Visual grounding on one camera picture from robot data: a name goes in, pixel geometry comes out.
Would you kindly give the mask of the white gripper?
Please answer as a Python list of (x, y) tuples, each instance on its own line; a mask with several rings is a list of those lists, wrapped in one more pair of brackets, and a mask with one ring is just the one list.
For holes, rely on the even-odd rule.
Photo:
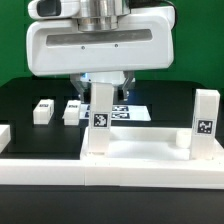
[(172, 6), (130, 8), (128, 0), (31, 0), (27, 61), (37, 76), (70, 75), (82, 103), (90, 84), (80, 73), (124, 71), (127, 101), (134, 70), (163, 69), (174, 59)]

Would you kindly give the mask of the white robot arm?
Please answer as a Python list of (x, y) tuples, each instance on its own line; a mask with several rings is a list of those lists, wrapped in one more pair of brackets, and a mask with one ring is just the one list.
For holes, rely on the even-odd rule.
[(92, 82), (109, 82), (128, 98), (138, 70), (164, 69), (174, 59), (176, 6), (169, 0), (31, 0), (26, 35), (28, 68), (65, 75), (82, 101)]

